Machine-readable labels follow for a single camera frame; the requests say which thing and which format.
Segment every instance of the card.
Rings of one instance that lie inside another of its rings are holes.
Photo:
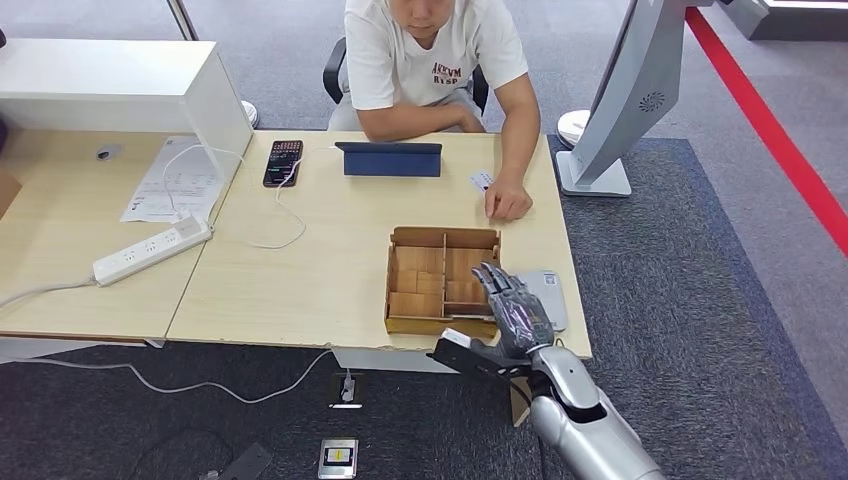
[[[481,192],[485,192],[494,181],[489,172],[485,170],[480,170],[474,175],[471,175],[471,183],[479,188]]]

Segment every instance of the box compartment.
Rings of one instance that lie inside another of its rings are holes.
[[[397,227],[389,247],[386,330],[441,335],[453,328],[492,338],[492,309],[471,268],[500,265],[495,230]]]

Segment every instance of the red floor line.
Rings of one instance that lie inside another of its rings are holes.
[[[701,12],[687,8],[686,22],[757,135],[842,253],[848,256],[848,215],[839,201],[786,134]]]

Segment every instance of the gray carpet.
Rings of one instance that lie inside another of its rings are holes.
[[[691,147],[643,140],[625,164],[631,198],[563,199],[597,383],[671,479],[846,478],[844,446]],[[160,386],[213,380],[256,397],[317,353],[171,343],[58,357],[132,362]],[[298,390],[245,406],[210,390],[155,394],[128,372],[2,365],[0,471],[126,480],[142,451],[192,426],[204,430],[145,456],[135,478],[193,480],[257,441],[274,454],[262,479],[314,478],[329,436],[360,439],[357,478],[540,478],[536,439],[509,426],[500,386],[371,372],[365,409],[331,411],[335,371],[324,359]],[[549,478],[569,478],[545,462]]]

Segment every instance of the power strip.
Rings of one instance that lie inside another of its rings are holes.
[[[168,230],[94,262],[94,279],[101,287],[178,255],[212,238],[212,229],[188,216]]]

